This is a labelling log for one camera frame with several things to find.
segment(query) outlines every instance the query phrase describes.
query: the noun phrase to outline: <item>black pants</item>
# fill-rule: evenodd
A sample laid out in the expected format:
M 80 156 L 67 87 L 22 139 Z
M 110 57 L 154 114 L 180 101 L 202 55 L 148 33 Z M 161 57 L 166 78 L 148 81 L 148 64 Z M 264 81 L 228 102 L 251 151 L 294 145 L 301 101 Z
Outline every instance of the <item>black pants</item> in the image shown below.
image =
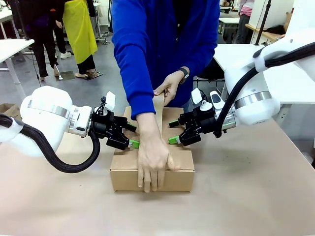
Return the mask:
M 240 23 L 238 25 L 235 43 L 237 44 L 251 43 L 252 31 L 245 26 L 245 24 L 248 24 L 249 21 L 250 21 L 250 16 L 247 16 L 245 14 L 240 16 Z
M 86 58 L 84 62 L 78 64 L 78 68 L 81 75 L 85 75 L 87 73 L 87 70 L 95 69 L 93 56 L 90 55 L 88 58 Z
M 57 42 L 57 46 L 58 46 L 59 52 L 65 53 L 65 40 L 64 40 L 64 37 L 63 37 L 63 29 L 61 29 L 61 28 L 59 28 L 57 26 L 57 24 L 56 24 L 56 16 L 53 13 L 51 13 L 51 15 L 49 17 L 49 24 L 50 24 L 51 28 L 55 32 L 56 42 Z
M 46 70 L 44 46 L 46 48 L 51 67 L 54 68 L 54 65 L 58 65 L 57 59 L 55 58 L 55 42 L 53 37 L 53 30 L 50 27 L 32 27 L 29 35 L 30 38 L 34 39 L 35 41 L 32 44 L 32 47 L 38 64 L 39 75 L 41 77 L 46 77 L 48 76 L 48 73 Z

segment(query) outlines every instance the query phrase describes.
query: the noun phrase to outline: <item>blue jeans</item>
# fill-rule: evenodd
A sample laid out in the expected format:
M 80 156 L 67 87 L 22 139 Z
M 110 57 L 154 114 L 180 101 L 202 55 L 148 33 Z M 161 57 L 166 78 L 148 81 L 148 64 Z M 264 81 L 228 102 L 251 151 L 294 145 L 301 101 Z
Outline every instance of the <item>blue jeans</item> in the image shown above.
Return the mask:
M 187 103 L 185 103 L 182 108 L 184 109 L 184 113 L 187 113 L 187 112 L 192 112 L 193 110 L 193 107 L 192 107 L 192 102 L 191 100 L 189 99 Z

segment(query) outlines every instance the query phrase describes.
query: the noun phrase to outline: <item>person's right hand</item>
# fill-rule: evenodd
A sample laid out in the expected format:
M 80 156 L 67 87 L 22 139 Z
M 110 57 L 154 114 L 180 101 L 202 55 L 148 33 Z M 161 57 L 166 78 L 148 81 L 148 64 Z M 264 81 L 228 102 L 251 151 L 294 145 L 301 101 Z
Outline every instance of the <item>person's right hand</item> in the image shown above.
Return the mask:
M 140 147 L 138 153 L 138 186 L 150 192 L 150 184 L 155 192 L 164 184 L 165 166 L 179 170 L 175 166 L 165 141 L 163 140 L 154 113 L 143 113 L 136 117 L 140 130 Z
M 56 24 L 57 24 L 57 26 L 59 27 L 59 28 L 63 28 L 63 24 L 61 23 L 61 22 L 59 22 L 59 21 L 56 21 Z

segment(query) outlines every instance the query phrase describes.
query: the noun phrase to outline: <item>person in pink shirt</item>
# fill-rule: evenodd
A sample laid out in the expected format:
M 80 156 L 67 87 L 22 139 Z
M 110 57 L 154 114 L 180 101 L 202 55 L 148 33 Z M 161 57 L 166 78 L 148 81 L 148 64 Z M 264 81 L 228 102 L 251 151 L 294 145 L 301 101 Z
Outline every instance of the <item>person in pink shirt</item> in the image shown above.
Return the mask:
M 238 25 L 237 36 L 235 43 L 244 44 L 250 43 L 252 34 L 250 29 L 245 26 L 250 21 L 252 15 L 252 8 L 254 7 L 255 0 L 241 0 L 238 15 L 240 16 L 240 23 Z

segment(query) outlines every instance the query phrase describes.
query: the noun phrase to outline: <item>black pole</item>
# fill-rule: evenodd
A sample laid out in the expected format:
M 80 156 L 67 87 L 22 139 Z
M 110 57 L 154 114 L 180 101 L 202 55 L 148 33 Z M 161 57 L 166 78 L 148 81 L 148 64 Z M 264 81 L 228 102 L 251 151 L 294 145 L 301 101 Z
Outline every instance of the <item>black pole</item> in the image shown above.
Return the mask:
M 16 10 L 17 10 L 17 13 L 18 13 L 18 17 L 20 19 L 20 22 L 21 22 L 21 26 L 22 26 L 22 30 L 23 30 L 23 33 L 25 35 L 25 39 L 26 40 L 29 40 L 30 38 L 28 37 L 28 34 L 26 32 L 26 27 L 24 25 L 24 21 L 23 21 L 23 17 L 22 17 L 22 13 L 21 13 L 21 6 L 20 6 L 20 1 L 19 0 L 13 0 L 15 6 L 16 6 Z
M 264 18 L 262 19 L 261 26 L 260 26 L 260 29 L 259 29 L 259 33 L 258 33 L 255 45 L 259 45 L 259 40 L 260 40 L 262 31 L 264 30 L 264 27 L 265 27 L 265 23 L 266 23 L 266 19 L 267 19 L 267 16 L 268 16 L 268 12 L 269 12 L 270 6 L 271 6 L 271 0 L 268 0 L 268 3 L 266 5 L 265 15 L 264 15 Z

